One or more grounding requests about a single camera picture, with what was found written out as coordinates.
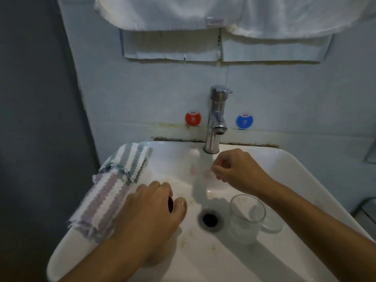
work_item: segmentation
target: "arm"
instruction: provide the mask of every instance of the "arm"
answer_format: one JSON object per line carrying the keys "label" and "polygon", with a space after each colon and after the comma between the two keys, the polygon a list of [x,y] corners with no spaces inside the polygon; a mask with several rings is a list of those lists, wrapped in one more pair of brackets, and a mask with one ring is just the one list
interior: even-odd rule
{"label": "arm", "polygon": [[76,265],[60,282],[122,282],[141,267],[176,231],[187,211],[184,198],[168,209],[171,186],[154,181],[127,197],[114,233]]}
{"label": "arm", "polygon": [[224,151],[212,170],[273,208],[339,281],[375,281],[376,244],[274,181],[248,153]]}

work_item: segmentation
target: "forearm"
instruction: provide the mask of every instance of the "forearm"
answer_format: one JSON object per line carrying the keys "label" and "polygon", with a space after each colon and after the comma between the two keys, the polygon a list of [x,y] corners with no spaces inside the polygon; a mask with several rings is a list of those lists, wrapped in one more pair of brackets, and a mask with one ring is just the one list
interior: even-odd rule
{"label": "forearm", "polygon": [[257,196],[284,219],[339,281],[375,281],[374,242],[278,182]]}
{"label": "forearm", "polygon": [[60,282],[123,282],[142,265],[136,244],[108,239],[75,266]]}

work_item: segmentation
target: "red sticker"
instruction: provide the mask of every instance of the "red sticker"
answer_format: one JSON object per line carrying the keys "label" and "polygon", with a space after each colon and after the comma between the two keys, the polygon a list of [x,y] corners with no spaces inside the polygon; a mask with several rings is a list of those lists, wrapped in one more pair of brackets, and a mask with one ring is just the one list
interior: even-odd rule
{"label": "red sticker", "polygon": [[197,111],[189,111],[185,115],[185,122],[187,123],[187,125],[192,126],[192,127],[198,126],[201,122],[200,113]]}

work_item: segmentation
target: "faucet handle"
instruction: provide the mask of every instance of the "faucet handle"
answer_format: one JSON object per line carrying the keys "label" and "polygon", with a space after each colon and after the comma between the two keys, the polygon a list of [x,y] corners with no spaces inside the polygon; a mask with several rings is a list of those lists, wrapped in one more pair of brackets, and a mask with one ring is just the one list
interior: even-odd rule
{"label": "faucet handle", "polygon": [[210,87],[210,99],[214,101],[225,101],[232,94],[232,91],[223,85],[214,85]]}

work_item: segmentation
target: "striped towel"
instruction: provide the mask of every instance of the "striped towel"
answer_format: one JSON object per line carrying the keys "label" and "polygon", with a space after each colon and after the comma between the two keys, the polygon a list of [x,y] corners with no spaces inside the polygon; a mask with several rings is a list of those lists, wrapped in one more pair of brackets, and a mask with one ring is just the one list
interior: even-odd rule
{"label": "striped towel", "polygon": [[94,185],[69,219],[69,227],[98,243],[109,237],[113,220],[132,184],[138,182],[150,149],[142,144],[125,144],[110,156],[93,176]]}

